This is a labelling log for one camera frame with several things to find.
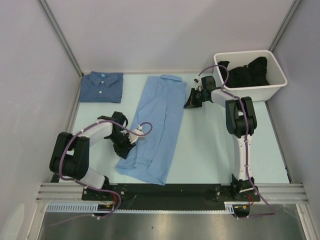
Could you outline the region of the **light blue long sleeve shirt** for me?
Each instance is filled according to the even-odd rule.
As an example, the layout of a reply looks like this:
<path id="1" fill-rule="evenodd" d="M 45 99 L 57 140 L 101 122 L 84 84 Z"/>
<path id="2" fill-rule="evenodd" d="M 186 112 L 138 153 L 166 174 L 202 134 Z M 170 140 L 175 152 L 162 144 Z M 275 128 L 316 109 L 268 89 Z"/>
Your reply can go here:
<path id="1" fill-rule="evenodd" d="M 145 122 L 151 132 L 136 142 L 116 170 L 149 184 L 165 185 L 175 154 L 187 97 L 181 77 L 162 74 L 149 76 L 139 100 L 131 129 Z"/>

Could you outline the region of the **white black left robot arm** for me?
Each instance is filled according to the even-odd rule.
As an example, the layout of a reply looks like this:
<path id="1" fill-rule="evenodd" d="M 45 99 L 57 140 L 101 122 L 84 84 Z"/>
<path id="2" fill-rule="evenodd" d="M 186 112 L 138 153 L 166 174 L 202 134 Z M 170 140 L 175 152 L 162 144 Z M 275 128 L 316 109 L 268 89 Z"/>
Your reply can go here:
<path id="1" fill-rule="evenodd" d="M 136 146 L 130 133 L 124 130 L 127 125 L 126 116 L 115 111 L 111 117 L 98 117 L 79 134 L 59 133 L 49 163 L 50 171 L 93 188 L 93 194 L 100 200 L 107 199 L 111 193 L 109 179 L 90 167 L 90 148 L 101 140 L 109 139 L 116 155 L 126 159 Z"/>

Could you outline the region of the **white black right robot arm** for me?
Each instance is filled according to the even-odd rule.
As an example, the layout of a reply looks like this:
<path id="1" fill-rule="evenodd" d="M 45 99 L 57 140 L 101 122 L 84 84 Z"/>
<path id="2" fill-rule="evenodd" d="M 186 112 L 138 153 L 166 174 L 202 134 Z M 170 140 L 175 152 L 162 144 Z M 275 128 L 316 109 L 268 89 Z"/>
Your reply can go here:
<path id="1" fill-rule="evenodd" d="M 201 108 L 204 102 L 211 102 L 225 109 L 225 125 L 232 136 L 235 158 L 230 194 L 235 200 L 242 201 L 255 191 L 251 140 L 258 123 L 253 101 L 249 96 L 241 98 L 216 86 L 213 76 L 197 76 L 194 82 L 196 85 L 191 88 L 183 108 Z"/>

